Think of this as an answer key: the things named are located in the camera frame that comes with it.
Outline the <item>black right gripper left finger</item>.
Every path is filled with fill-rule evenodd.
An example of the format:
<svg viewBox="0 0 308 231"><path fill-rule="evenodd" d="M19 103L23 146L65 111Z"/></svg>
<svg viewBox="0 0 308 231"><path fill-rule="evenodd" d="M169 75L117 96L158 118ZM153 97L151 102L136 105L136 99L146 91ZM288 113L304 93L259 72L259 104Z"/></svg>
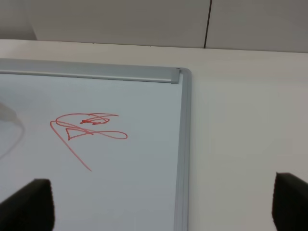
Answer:
<svg viewBox="0 0 308 231"><path fill-rule="evenodd" d="M0 203L2 231L52 231L55 209L49 179L34 179Z"/></svg>

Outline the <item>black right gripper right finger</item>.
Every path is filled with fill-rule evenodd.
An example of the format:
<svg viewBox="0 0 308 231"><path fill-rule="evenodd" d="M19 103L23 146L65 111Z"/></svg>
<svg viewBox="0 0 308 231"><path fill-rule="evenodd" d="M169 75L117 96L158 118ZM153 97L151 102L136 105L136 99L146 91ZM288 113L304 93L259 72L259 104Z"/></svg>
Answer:
<svg viewBox="0 0 308 231"><path fill-rule="evenodd" d="M308 229L308 183L291 173L277 173L272 218L278 231Z"/></svg>

